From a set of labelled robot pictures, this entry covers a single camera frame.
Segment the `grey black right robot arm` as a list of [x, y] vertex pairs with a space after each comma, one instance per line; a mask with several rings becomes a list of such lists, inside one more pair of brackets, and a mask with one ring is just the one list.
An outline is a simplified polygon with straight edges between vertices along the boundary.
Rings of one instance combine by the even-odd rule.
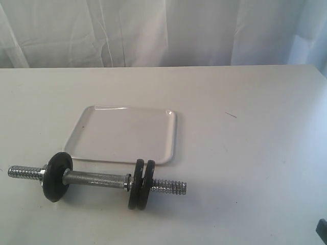
[[320, 239], [323, 241], [325, 245], [327, 245], [327, 221], [324, 218], [321, 218], [318, 221], [318, 224], [315, 229], [316, 233], [320, 237]]

